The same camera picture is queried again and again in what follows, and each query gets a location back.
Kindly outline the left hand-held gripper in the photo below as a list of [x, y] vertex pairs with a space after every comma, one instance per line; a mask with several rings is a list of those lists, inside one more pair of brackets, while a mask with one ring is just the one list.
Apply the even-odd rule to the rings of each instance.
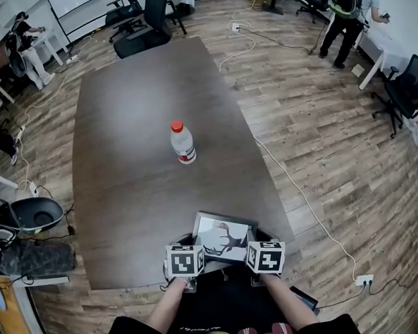
[[188, 283], [184, 292], [196, 293], [197, 276], [205, 268], [205, 255], [203, 246], [194, 244], [193, 235], [188, 233], [174, 240], [174, 245], [165, 246], [163, 272], [167, 285], [161, 286], [162, 291], [166, 291], [175, 278], [186, 278]]

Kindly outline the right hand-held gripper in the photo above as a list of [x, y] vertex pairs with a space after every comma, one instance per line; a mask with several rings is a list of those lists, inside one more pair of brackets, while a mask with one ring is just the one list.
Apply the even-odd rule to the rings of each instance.
[[253, 272], [251, 286], [262, 287], [262, 274], [280, 276], [285, 262], [285, 243], [275, 235], [261, 229], [250, 229], [247, 233], [247, 258], [245, 263]]

